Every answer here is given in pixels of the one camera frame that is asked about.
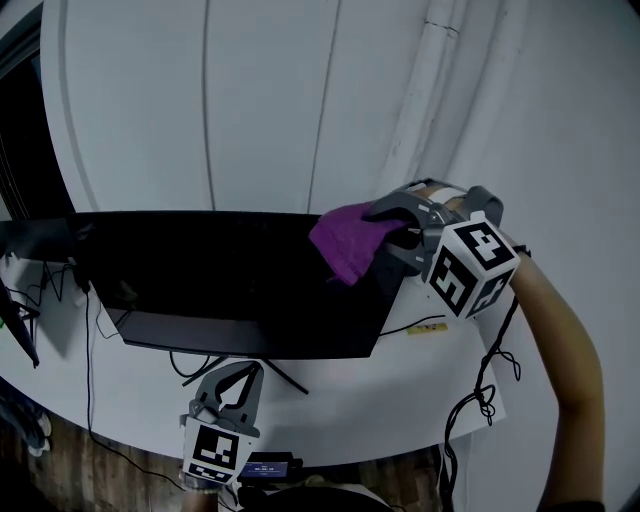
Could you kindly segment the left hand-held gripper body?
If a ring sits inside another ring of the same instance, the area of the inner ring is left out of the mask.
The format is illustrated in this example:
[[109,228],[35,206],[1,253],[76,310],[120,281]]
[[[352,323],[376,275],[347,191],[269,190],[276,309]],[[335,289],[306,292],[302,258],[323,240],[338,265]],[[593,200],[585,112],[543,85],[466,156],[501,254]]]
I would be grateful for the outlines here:
[[185,434],[182,472],[217,485],[230,484],[240,476],[261,436],[246,414],[234,417],[198,400],[190,401],[181,425]]

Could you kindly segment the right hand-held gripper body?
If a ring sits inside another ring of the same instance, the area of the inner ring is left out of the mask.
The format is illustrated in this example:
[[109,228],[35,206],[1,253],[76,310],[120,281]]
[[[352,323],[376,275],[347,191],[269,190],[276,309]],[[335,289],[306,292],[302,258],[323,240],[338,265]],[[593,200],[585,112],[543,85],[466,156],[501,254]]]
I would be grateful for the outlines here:
[[[425,185],[414,182],[398,192],[414,192]],[[434,241],[435,254],[429,274],[419,276],[442,303],[449,318],[466,320],[491,307],[511,280],[520,259],[499,231],[502,202],[482,186],[466,190],[466,197],[452,208],[432,202],[431,223],[423,232]]]

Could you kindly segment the person's right hand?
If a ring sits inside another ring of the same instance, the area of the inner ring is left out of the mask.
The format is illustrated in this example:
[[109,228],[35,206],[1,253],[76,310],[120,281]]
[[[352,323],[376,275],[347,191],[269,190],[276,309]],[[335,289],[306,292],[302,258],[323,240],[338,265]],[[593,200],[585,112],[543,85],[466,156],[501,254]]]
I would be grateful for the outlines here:
[[467,191],[464,189],[439,184],[425,185],[416,189],[414,193],[433,203],[450,205],[452,208],[456,208],[467,195]]

